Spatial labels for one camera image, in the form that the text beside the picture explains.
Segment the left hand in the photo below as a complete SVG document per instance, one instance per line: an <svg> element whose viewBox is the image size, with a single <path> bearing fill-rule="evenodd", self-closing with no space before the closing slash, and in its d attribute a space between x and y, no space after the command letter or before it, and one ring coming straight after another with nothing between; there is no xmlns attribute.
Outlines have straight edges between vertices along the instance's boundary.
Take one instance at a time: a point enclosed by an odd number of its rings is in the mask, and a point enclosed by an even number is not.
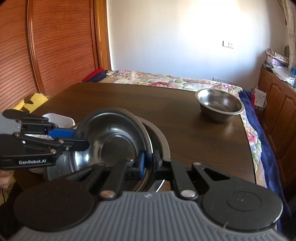
<svg viewBox="0 0 296 241"><path fill-rule="evenodd" d="M0 170L0 188L9 190L14 185L14 170Z"/></svg>

